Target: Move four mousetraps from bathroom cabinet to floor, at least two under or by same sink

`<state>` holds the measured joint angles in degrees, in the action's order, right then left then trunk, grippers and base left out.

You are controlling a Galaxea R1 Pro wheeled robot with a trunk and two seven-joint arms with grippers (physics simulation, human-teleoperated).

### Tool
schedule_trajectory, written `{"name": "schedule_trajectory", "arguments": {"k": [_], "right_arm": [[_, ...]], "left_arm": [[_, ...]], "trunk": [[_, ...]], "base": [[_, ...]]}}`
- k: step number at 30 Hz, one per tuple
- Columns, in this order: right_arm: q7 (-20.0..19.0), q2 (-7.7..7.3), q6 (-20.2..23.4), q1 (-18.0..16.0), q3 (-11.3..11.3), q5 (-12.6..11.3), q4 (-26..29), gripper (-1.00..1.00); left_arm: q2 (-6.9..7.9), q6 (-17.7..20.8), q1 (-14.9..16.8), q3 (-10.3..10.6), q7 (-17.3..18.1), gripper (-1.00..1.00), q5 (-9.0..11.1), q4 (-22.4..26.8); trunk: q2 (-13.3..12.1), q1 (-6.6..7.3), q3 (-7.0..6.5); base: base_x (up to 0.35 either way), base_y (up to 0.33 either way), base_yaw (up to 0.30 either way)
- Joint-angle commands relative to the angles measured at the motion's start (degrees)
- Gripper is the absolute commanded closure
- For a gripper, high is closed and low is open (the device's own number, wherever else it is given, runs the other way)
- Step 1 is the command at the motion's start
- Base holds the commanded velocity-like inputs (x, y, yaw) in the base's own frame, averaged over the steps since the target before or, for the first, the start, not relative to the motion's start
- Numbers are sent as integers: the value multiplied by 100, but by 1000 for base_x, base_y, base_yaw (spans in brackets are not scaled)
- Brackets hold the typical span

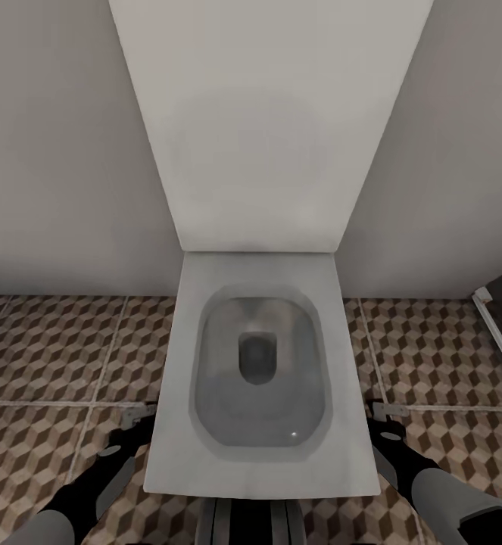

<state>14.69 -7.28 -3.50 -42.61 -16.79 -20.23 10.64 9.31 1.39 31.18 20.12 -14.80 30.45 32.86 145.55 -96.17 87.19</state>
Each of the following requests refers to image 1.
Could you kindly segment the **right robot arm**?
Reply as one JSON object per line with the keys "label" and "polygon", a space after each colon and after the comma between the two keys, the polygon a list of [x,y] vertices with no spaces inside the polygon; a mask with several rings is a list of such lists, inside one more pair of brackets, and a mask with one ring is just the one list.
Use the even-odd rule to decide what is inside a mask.
{"label": "right robot arm", "polygon": [[405,497],[441,545],[502,545],[502,500],[458,480],[404,442],[402,405],[373,402],[367,417],[377,472]]}

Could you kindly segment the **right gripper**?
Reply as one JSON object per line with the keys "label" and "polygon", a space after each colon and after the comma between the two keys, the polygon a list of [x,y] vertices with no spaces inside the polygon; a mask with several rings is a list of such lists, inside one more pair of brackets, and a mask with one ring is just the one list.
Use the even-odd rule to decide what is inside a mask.
{"label": "right gripper", "polygon": [[377,422],[373,418],[369,418],[369,417],[367,417],[366,420],[367,420],[371,442],[373,442],[372,434],[378,428],[388,428],[390,430],[396,431],[396,433],[398,433],[399,436],[401,436],[402,441],[404,440],[404,426],[398,421],[395,421],[395,420],[391,421],[390,419],[388,419],[387,422]]}

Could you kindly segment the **robot trunk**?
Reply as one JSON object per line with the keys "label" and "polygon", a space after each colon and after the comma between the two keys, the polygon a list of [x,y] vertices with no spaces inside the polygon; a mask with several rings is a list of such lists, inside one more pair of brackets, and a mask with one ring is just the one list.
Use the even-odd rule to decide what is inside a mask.
{"label": "robot trunk", "polygon": [[297,499],[206,497],[195,545],[307,545],[301,505]]}

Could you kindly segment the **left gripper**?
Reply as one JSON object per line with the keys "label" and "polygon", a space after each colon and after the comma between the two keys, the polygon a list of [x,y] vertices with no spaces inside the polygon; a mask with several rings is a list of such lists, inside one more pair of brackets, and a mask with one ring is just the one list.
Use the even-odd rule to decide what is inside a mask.
{"label": "left gripper", "polygon": [[131,437],[136,442],[136,449],[139,449],[139,446],[144,446],[151,443],[151,437],[153,435],[153,421],[139,423],[136,426],[133,426],[132,429],[126,429],[123,431],[121,428],[114,429],[109,434],[109,443],[118,441],[123,437]]}

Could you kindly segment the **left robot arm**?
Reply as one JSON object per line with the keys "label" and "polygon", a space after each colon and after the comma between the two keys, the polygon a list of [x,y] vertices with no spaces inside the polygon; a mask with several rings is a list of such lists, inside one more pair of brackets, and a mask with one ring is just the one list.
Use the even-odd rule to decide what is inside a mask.
{"label": "left robot arm", "polygon": [[53,500],[0,545],[80,545],[135,474],[139,446],[151,443],[157,404],[123,412],[123,425],[109,434],[109,445],[93,466],[63,486]]}

